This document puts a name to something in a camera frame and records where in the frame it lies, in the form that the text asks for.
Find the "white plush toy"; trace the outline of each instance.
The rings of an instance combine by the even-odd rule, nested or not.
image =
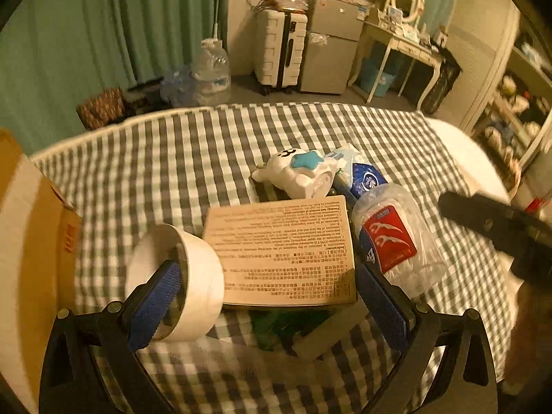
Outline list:
[[[286,149],[269,158],[251,174],[257,182],[270,182],[292,199],[324,197],[332,186],[339,161],[317,151]]]

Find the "cardboard box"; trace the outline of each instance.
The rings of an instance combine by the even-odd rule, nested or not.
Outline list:
[[[0,373],[34,413],[53,321],[75,306],[81,219],[1,129],[0,158]]]
[[[203,238],[223,266],[225,306],[328,306],[357,300],[343,196],[213,207]]]

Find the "white suitcase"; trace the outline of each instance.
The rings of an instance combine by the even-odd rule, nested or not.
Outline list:
[[[303,59],[307,16],[264,9],[257,14],[255,75],[267,94],[270,88],[297,84]]]

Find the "green object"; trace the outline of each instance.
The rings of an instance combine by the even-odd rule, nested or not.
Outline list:
[[[290,166],[292,168],[307,168],[314,170],[321,161],[324,161],[324,159],[320,157],[316,151],[308,151],[294,155]]]
[[[292,344],[293,337],[300,333],[306,336],[325,322],[331,315],[329,309],[274,309],[250,311],[253,334],[261,350],[273,351],[278,344]]]
[[[0,126],[26,153],[81,134],[77,104],[191,63],[214,13],[215,0],[23,0],[0,32]]]

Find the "table leg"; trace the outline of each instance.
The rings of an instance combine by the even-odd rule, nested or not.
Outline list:
[[[401,89],[398,91],[398,95],[402,95],[402,91],[405,89],[406,82],[408,81],[408,78],[410,77],[410,73],[412,73],[412,68],[414,68],[414,63],[416,62],[415,59],[412,60],[410,63],[410,67],[408,68],[408,71],[406,72],[405,80],[402,82]]]
[[[357,53],[355,55],[355,59],[354,59],[354,62],[353,62],[354,72],[353,72],[351,78],[349,79],[349,82],[347,82],[347,85],[349,87],[357,81],[358,75],[361,73],[361,66],[362,66],[362,58],[363,57],[364,56],[362,54]]]
[[[437,82],[437,79],[439,79],[440,70],[441,70],[441,64],[437,64],[433,66],[433,76],[431,77],[429,84],[427,84],[426,89],[423,91],[422,96],[420,96],[420,99],[418,100],[418,107],[416,107],[416,110],[422,109],[423,100],[427,96],[427,93],[429,93],[430,90],[433,88],[433,86]]]
[[[374,85],[372,86],[372,90],[370,91],[370,95],[368,96],[368,99],[366,100],[366,104],[368,104],[370,101],[372,101],[372,96],[374,96],[374,92],[376,91],[377,84],[379,82],[379,79],[382,77],[383,68],[385,67],[385,64],[387,62],[387,58],[389,57],[389,52],[391,51],[391,42],[387,44],[387,49],[385,50],[385,54],[383,56],[382,64],[380,65],[380,69],[377,71],[376,80],[374,81]]]

